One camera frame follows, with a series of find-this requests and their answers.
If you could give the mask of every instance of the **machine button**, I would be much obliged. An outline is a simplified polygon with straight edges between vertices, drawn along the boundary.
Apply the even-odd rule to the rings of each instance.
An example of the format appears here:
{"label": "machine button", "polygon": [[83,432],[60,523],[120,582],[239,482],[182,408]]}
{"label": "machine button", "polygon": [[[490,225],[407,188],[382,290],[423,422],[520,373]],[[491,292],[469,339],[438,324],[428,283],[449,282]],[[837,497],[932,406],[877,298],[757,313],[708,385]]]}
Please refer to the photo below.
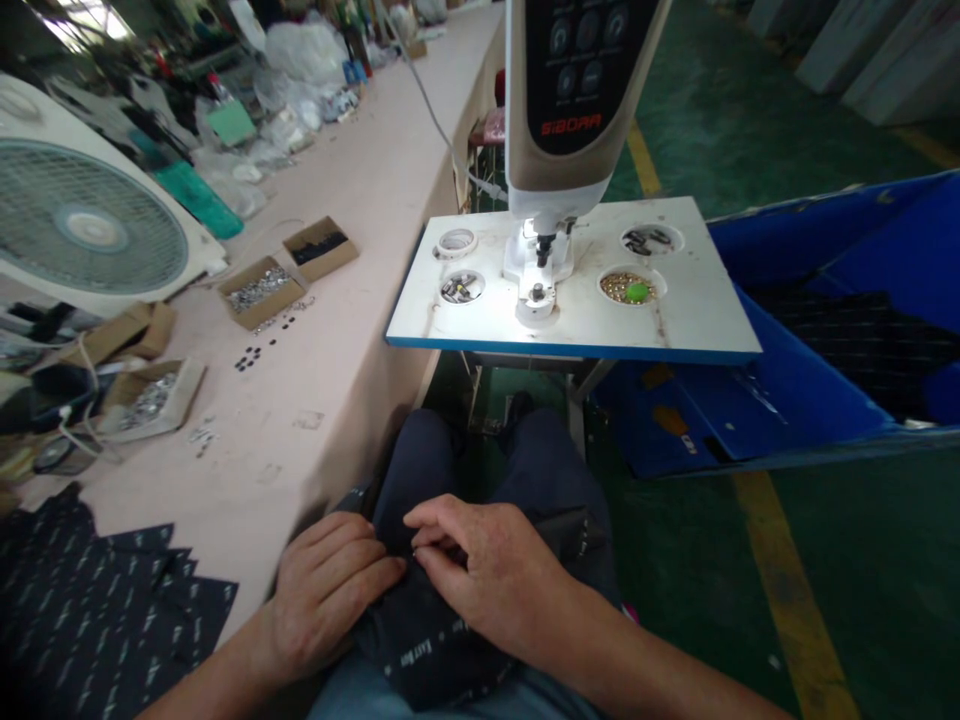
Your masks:
{"label": "machine button", "polygon": [[563,55],[570,45],[570,21],[560,18],[550,30],[550,54]]}
{"label": "machine button", "polygon": [[626,5],[617,5],[607,18],[607,27],[603,31],[604,45],[619,45],[627,31],[627,21],[630,19],[630,11]]}
{"label": "machine button", "polygon": [[593,60],[587,63],[583,70],[583,80],[580,81],[580,92],[584,95],[593,95],[600,87],[600,76],[603,75],[603,63]]}
{"label": "machine button", "polygon": [[570,97],[576,84],[577,69],[573,65],[567,65],[560,71],[560,77],[557,79],[557,95],[561,99]]}
{"label": "machine button", "polygon": [[600,32],[600,16],[594,10],[584,13],[580,18],[580,27],[577,28],[577,48],[589,50],[597,41]]}

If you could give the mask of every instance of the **shoe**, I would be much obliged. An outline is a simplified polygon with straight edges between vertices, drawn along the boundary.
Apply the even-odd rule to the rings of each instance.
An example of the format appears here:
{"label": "shoe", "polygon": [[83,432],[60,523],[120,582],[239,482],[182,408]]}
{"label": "shoe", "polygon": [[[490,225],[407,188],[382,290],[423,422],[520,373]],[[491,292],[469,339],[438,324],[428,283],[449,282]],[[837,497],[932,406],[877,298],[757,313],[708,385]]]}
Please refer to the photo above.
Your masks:
{"label": "shoe", "polygon": [[526,390],[521,390],[513,396],[510,409],[507,411],[507,427],[516,427],[523,418],[536,410],[533,397]]}

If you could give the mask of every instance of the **blue crate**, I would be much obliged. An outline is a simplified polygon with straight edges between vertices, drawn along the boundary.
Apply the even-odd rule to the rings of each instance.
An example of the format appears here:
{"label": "blue crate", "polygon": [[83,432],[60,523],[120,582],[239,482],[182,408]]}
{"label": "blue crate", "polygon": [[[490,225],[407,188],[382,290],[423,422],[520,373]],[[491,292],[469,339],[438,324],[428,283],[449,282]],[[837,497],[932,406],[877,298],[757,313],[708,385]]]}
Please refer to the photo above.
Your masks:
{"label": "blue crate", "polygon": [[[773,205],[712,221],[731,278],[825,295],[886,291],[895,307],[960,333],[960,174]],[[740,290],[764,352],[741,368],[620,363],[597,388],[638,477],[759,469],[960,444],[960,363],[927,379],[939,428],[908,429]],[[686,440],[657,422],[668,407]],[[691,452],[690,445],[696,452]]]}

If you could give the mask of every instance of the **green container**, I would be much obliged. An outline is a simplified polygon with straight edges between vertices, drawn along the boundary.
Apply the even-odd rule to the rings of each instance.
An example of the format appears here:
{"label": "green container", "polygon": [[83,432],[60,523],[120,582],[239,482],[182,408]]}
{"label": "green container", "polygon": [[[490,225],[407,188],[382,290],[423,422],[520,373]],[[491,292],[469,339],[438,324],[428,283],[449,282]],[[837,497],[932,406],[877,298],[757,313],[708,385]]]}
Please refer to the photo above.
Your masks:
{"label": "green container", "polygon": [[257,134],[253,120],[250,119],[243,103],[239,100],[226,102],[216,110],[207,113],[207,121],[227,147],[239,145]]}
{"label": "green container", "polygon": [[197,175],[190,163],[181,160],[155,171],[153,177],[218,240],[243,232],[243,220]]}

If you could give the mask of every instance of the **hand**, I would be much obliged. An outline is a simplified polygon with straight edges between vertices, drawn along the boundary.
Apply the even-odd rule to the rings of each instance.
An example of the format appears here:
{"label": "hand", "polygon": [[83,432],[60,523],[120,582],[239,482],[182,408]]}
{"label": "hand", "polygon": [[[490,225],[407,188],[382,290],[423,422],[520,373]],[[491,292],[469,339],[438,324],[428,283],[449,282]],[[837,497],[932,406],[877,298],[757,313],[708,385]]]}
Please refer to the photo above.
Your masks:
{"label": "hand", "polygon": [[[559,630],[577,623],[583,585],[515,505],[469,505],[452,495],[421,503],[403,522],[418,528],[414,557],[443,599],[504,652],[547,670],[566,653]],[[459,546],[466,568],[447,551]]]}
{"label": "hand", "polygon": [[404,560],[386,554],[356,513],[332,513],[304,530],[284,551],[277,592],[255,618],[262,672],[282,686],[323,667],[370,603],[403,577]]}

